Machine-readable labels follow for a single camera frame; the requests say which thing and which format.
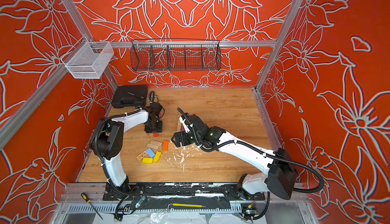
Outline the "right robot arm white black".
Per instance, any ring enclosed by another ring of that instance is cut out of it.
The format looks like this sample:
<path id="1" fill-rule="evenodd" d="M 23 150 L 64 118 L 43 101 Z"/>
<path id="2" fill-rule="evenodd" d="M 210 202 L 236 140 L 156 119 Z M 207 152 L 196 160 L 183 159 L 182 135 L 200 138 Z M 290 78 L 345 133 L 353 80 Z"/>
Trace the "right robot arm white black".
<path id="1" fill-rule="evenodd" d="M 197 115 L 185 113 L 181 108 L 180 123 L 183 130 L 177 132 L 171 141 L 179 148 L 195 144 L 202 151 L 221 152 L 243 160 L 257 168 L 260 173 L 243 175 L 238 189 L 254 195 L 270 192 L 283 200 L 290 200 L 292 193 L 317 193 L 325 186 L 322 175 L 312 167 L 293 161 L 289 153 L 279 148 L 268 150 L 247 143 L 217 126 L 208 127 Z M 318 184 L 312 188 L 297 188 L 298 168 L 312 173 Z"/>

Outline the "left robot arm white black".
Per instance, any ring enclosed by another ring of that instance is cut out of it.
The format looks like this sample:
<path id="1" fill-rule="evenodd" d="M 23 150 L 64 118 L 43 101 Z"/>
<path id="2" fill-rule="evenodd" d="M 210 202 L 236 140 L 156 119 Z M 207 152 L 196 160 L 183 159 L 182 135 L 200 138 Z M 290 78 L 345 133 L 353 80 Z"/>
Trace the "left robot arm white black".
<path id="1" fill-rule="evenodd" d="M 103 117 L 98 121 L 89 147 L 101 162 L 108 190 L 119 196 L 137 191 L 136 187 L 130 187 L 120 159 L 124 133 L 141 124 L 145 126 L 146 133 L 161 133 L 163 122 L 160 114 L 164 113 L 165 109 L 152 91 L 148 106 L 138 106 L 133 112 Z"/>

